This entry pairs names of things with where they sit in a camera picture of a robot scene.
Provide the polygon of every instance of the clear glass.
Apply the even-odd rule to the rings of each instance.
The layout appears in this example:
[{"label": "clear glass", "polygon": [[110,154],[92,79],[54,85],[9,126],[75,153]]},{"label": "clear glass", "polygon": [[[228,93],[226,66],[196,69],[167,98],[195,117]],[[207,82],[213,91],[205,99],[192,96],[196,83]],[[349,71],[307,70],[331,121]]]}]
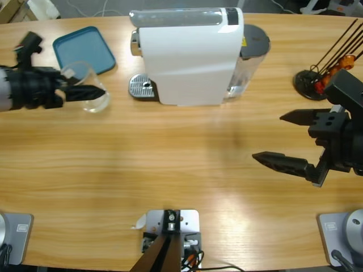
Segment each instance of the clear glass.
[{"label": "clear glass", "polygon": [[252,79],[252,76],[265,56],[266,55],[247,60],[243,60],[240,57],[238,58],[236,68],[227,89],[225,101],[238,98],[244,93]]},{"label": "clear glass", "polygon": [[99,98],[82,101],[82,108],[86,112],[100,112],[108,106],[110,95],[89,63],[83,61],[73,62],[63,67],[61,73],[67,79],[71,79],[72,85],[94,85],[105,90],[106,93]]}]

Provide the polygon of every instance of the glass cup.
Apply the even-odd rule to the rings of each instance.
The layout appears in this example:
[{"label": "glass cup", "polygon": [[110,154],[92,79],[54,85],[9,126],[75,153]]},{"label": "glass cup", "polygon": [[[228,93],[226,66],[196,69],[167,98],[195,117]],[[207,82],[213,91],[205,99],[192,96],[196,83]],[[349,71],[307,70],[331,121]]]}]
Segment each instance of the glass cup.
[{"label": "glass cup", "polygon": [[96,113],[107,107],[110,95],[89,63],[83,61],[70,63],[63,67],[61,74],[68,79],[71,85],[93,85],[106,92],[103,96],[94,100],[83,101],[82,107],[86,112]]}]

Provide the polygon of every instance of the floor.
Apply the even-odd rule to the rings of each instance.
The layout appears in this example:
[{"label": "floor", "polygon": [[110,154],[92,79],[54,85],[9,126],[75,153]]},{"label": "floor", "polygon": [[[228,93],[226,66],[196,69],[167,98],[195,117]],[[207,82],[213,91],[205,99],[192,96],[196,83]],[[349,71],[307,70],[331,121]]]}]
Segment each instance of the floor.
[{"label": "floor", "polygon": [[[105,0],[51,0],[62,18],[77,18],[93,16],[102,11]],[[275,0],[285,9],[298,13],[299,8],[306,6],[308,0]],[[236,6],[238,0],[108,0],[104,16],[118,14],[128,15],[130,10],[142,9],[175,9],[186,7],[231,7]],[[243,7],[243,12],[251,13],[285,13],[271,0],[249,0]]]}]

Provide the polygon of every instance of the table surface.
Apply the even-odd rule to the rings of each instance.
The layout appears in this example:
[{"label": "table surface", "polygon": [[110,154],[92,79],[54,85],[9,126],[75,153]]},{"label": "table surface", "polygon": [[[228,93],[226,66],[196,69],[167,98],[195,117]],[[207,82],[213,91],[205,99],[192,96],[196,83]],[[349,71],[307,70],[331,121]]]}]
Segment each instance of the table surface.
[{"label": "table surface", "polygon": [[[0,60],[27,31],[44,38],[36,66],[58,67],[52,42],[96,26],[117,66],[100,80],[110,107],[92,114],[78,102],[61,109],[0,114],[0,208],[31,213],[26,264],[129,270],[141,256],[142,231],[130,229],[151,209],[200,213],[205,265],[246,270],[326,265],[316,217],[359,209],[363,181],[331,171],[325,185],[263,167],[251,154],[276,151],[317,163],[321,148],[307,127],[278,118],[291,110],[326,108],[297,94],[292,77],[316,63],[352,18],[246,14],[272,48],[248,90],[217,107],[140,102],[128,81],[142,73],[129,50],[127,17],[64,19],[0,25]],[[351,72],[363,79],[363,65]]]}]

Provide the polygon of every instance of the sticker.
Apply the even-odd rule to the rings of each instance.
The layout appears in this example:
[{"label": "sticker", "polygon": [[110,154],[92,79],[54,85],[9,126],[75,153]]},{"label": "sticker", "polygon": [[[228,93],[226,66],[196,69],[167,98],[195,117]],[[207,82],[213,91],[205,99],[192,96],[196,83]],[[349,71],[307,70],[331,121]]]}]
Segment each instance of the sticker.
[{"label": "sticker", "polygon": [[247,46],[247,40],[245,37],[242,39],[242,46]]},{"label": "sticker", "polygon": [[336,231],[337,227],[336,227],[336,223],[335,222],[329,222],[329,223],[325,223],[325,229],[327,231]]},{"label": "sticker", "polygon": [[16,232],[27,232],[29,225],[27,224],[18,224],[18,227],[16,228]]},{"label": "sticker", "polygon": [[75,75],[75,72],[72,69],[67,69],[63,72],[63,75],[69,79]]}]

